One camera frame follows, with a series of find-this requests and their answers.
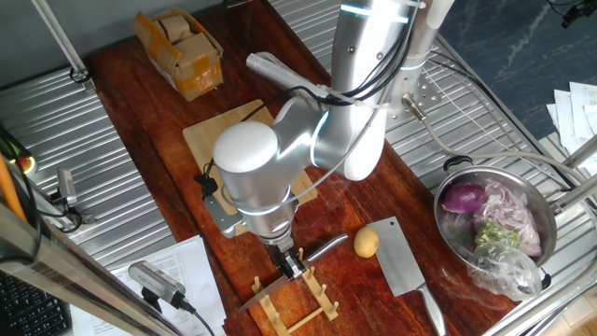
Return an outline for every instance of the blue floor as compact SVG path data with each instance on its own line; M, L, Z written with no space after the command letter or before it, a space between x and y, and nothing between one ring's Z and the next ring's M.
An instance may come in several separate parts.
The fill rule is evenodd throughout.
M456 0L440 33L540 139L555 131L554 89L597 85L597 13L561 22L545 0Z

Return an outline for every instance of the wooden rack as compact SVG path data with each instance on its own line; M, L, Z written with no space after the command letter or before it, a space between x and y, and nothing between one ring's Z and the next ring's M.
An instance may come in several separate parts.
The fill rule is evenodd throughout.
M302 248L298 250L298 257L302 259ZM317 279L314 276L315 268L312 266L309 270L303 273L302 279L307 284L307 287L319 303L319 308L315 309L312 313L303 317L299 322L292 325L290 328L287 328L282 320L280 319L280 313L276 310L273 306L273 303L270 300L270 296L266 295L263 299L259 301L261 303L261 307L265 311L265 314L270 319L273 328L276 330L278 336L289 336L293 331L300 328L305 323L309 322L312 318L316 317L320 313L324 313L327 316L328 320L333 320L338 316L338 302L335 301L334 304L329 300L326 295L327 286L325 284L319 285ZM251 286L255 294L263 289L261 283L259 282L259 277L255 277L255 283Z

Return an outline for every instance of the metal pot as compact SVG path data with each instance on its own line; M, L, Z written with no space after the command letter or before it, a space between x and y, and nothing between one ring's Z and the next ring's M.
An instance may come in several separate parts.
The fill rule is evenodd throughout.
M472 164L472 160L468 157L457 156L448 159L444 163L444 171L448 172L448 168L455 164L468 161ZM512 174L507 170L495 168L491 166L470 166L460 169L446 178L437 189L437 194L434 202L434 213L436 217L437 227L442 237L448 243L451 250L465 263L468 262L468 257L471 255L468 246L474 245L475 233L473 231L454 232L445 224L444 217L448 215L446 211L441 208L446 191L454 183L458 182L472 182L480 185L485 185L488 180L501 183L514 193L524 193L527 197L527 208L531 211L539 239L541 240L541 257L532 258L540 267L545 264L554 253L558 229L556 227L556 219L553 215L553 210L549 206L543 195L529 182L522 177Z

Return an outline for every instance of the metal shelf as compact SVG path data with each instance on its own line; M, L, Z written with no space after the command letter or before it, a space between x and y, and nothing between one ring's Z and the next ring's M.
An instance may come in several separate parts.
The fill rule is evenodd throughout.
M340 1L271 0L271 4L329 72L331 58L328 56L331 54L334 27L339 13L334 8L340 6ZM300 26L301 22L306 21L313 22L309 33L305 33L306 31ZM438 41L435 48L436 51L446 54L453 52L447 44L442 45L442 41ZM433 59L457 67L456 64L441 56L434 55ZM509 150L546 153L511 113L502 112L471 81L431 62L427 62L424 69L430 85L433 86L432 83L435 81L446 93L440 94L442 100L439 105L425 111L432 127L445 144L467 153L505 151L504 147ZM439 184L446 178L442 165L448 157L433 141L424 126L412 115L389 115L386 140L429 190L435 193ZM562 197L563 193L560 190L566 188L561 177L550 166L543 163L534 162L535 165L532 165L521 159L504 158L478 161L476 164L504 168L524 177L537 187L548 202ZM543 267L552 275L551 288L538 298L522 302L495 328L501 324L512 323L517 316L530 310L546 297L556 294L560 288L575 278L574 275L579 274L597 259L595 216L584 203L576 205L556 219L558 226L556 252ZM579 288L577 293L581 294L584 290L586 288Z
M101 264L176 243L97 94L68 69L0 92L0 122L34 155L30 177L47 194L56 191L56 168L72 171L75 207L96 223L69 238Z

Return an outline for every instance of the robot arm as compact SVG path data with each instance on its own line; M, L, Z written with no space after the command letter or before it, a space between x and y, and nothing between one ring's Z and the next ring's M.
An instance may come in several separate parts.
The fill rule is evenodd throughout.
M242 222L256 234L289 279L305 271L292 239L298 203L290 202L295 199L290 184L311 165L353 181L372 172L382 154L386 112L370 106L389 103L399 108L402 95L416 94L422 65L452 1L429 0L425 9L419 9L422 2L406 0L341 5L331 90L362 104L326 97L326 91L275 63L247 59L249 67L283 88L302 85L321 96L315 100L298 95L284 105L271 127L241 122L225 130L214 146L215 165L240 214L230 223ZM214 200L206 201L213 210Z

